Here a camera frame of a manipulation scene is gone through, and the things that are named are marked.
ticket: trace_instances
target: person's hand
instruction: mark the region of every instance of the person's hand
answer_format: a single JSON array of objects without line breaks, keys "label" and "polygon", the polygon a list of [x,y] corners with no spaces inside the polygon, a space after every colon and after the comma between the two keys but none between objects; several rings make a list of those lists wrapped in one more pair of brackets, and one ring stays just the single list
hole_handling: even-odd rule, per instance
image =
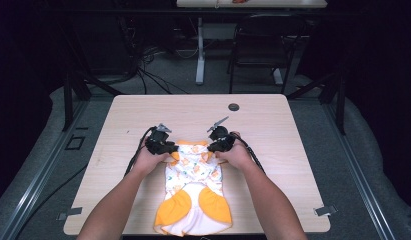
[{"label": "person's hand", "polygon": [[[240,137],[240,133],[233,132],[237,136]],[[245,145],[239,141],[235,140],[233,143],[233,147],[230,151],[227,152],[215,152],[215,156],[217,158],[227,160],[233,167],[242,170],[244,167],[249,166],[249,164],[253,163],[251,155],[249,154],[248,150],[246,149]]]},{"label": "person's hand", "polygon": [[145,147],[146,139],[147,138],[145,138],[145,140],[142,143],[142,149],[140,150],[137,160],[132,168],[132,171],[135,170],[143,176],[146,176],[149,173],[151,173],[158,163],[164,161],[170,156],[169,153],[163,153],[160,155],[154,155],[150,153],[149,150]]}]

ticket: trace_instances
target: wire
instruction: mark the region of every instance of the wire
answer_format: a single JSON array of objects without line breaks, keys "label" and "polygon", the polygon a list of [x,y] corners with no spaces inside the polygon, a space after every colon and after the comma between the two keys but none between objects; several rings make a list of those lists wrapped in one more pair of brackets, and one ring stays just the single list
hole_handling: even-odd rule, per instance
[{"label": "wire", "polygon": [[254,150],[252,150],[252,148],[249,147],[248,143],[246,143],[246,142],[245,142],[242,138],[240,138],[240,136],[237,135],[236,133],[231,132],[230,135],[234,136],[237,140],[241,141],[241,142],[245,145],[246,149],[247,149],[248,152],[251,154],[252,159],[255,161],[255,163],[258,165],[258,167],[264,172],[264,174],[266,174],[265,171],[264,171],[264,168],[263,168],[262,165],[261,165],[261,162],[258,160],[257,156],[255,155]]},{"label": "wire", "polygon": [[86,163],[80,170],[78,170],[76,173],[74,173],[70,178],[68,178],[64,183],[59,185],[52,193],[50,193],[38,206],[37,208],[30,214],[30,216],[27,218],[25,223],[22,225],[20,230],[17,233],[17,236],[15,239],[18,239],[19,236],[21,235],[22,231],[24,228],[27,226],[27,224],[30,222],[30,220],[34,217],[34,215],[40,210],[40,208],[43,207],[43,205],[59,190],[61,190],[62,187],[64,187],[67,183],[69,183],[71,180],[73,180],[78,174],[80,174],[84,169],[87,168],[88,163]]},{"label": "wire", "polygon": [[148,133],[150,131],[154,130],[154,129],[156,129],[156,127],[150,127],[145,132],[145,134],[143,134],[142,138],[139,141],[139,145],[137,146],[136,153],[134,154],[134,156],[131,158],[130,162],[128,163],[128,166],[127,166],[126,172],[124,173],[124,176],[127,175],[131,171],[131,168],[133,167],[133,164],[136,162],[137,158],[139,157],[140,150],[142,150],[142,148],[144,147],[144,146],[142,147],[142,143],[145,140],[146,135],[148,135]]}]

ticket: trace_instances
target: forearm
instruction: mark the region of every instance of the forearm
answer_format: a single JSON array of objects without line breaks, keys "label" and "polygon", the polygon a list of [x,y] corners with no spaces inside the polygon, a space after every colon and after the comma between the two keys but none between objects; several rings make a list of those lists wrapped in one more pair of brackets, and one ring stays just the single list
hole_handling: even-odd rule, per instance
[{"label": "forearm", "polygon": [[77,239],[119,239],[144,176],[133,169],[93,209]]},{"label": "forearm", "polygon": [[267,239],[306,239],[285,194],[255,164],[248,164],[242,172]]}]

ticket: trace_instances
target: cloth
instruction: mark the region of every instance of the cloth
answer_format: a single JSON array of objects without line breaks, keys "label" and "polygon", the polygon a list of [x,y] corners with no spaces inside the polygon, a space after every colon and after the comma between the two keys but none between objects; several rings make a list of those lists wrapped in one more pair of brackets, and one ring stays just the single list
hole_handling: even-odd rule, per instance
[{"label": "cloth", "polygon": [[165,169],[165,200],[159,206],[154,229],[161,234],[208,235],[232,226],[228,203],[223,195],[219,159],[208,143],[177,142],[173,162]]}]

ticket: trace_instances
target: white table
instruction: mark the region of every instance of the white table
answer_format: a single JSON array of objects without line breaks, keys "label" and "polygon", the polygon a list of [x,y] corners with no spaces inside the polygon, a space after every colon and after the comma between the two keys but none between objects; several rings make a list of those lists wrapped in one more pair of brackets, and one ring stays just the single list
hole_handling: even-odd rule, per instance
[{"label": "white table", "polygon": [[[178,7],[185,8],[325,8],[325,0],[249,0],[245,3],[232,3],[232,0],[177,0]],[[205,53],[203,51],[203,23],[198,19],[198,66],[196,84],[204,83]]]},{"label": "white table", "polygon": [[[236,103],[238,111],[228,105]],[[223,117],[229,131],[236,130],[255,151],[268,177],[292,202],[305,232],[326,232],[327,216],[314,175],[288,102],[283,95],[160,95],[118,96],[114,99],[91,156],[64,231],[77,235],[96,204],[123,178],[139,139],[152,126],[164,123],[173,132],[169,141],[211,140],[206,131]],[[165,196],[165,164],[142,182],[134,201],[125,235],[156,235],[156,210]],[[223,192],[232,213],[233,227],[221,234],[263,233],[243,175],[228,163],[222,165]]]}]

